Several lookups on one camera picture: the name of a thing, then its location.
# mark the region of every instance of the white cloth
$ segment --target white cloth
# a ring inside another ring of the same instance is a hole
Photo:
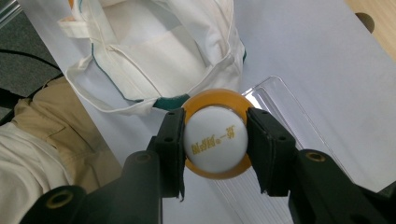
[[[18,223],[42,194],[70,184],[54,147],[12,123],[0,127],[1,223]]]

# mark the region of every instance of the white fabric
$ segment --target white fabric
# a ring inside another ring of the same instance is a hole
[[[126,100],[113,108],[78,84],[91,58],[65,76],[75,91],[107,113],[147,114],[158,98],[207,89],[238,91],[245,48],[233,0],[75,0],[73,20],[59,21],[74,38],[89,38],[92,56]]]
[[[18,223],[42,194],[70,184],[54,147],[12,123],[0,127],[1,223]]]

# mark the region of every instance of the clear plastic container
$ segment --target clear plastic container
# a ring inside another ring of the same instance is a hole
[[[333,156],[282,79],[269,77],[243,95],[255,107],[267,110],[282,123],[295,137],[297,148],[313,148]],[[251,167],[235,178],[216,180],[215,183],[241,223],[292,223],[289,199],[261,195],[256,174]]]

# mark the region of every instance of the white surface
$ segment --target white surface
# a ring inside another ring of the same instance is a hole
[[[220,174],[245,156],[248,131],[232,110],[209,106],[193,114],[184,129],[184,150],[199,169]]]
[[[88,42],[68,39],[57,26],[70,14],[67,1],[20,3],[63,71],[89,53]],[[396,180],[396,65],[345,3],[235,0],[235,19],[247,48],[240,91],[282,77],[356,183],[380,190]],[[120,161],[144,150],[163,119],[161,111],[109,116],[83,104]],[[213,182],[186,169],[185,183],[183,203],[164,201],[164,223],[241,223]],[[263,206],[273,211],[271,223],[287,222],[277,212],[282,206]]]

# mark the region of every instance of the beige pants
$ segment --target beige pants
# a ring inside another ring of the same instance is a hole
[[[20,100],[12,122],[57,148],[74,184],[88,192],[120,176],[120,164],[64,77],[33,100]]]

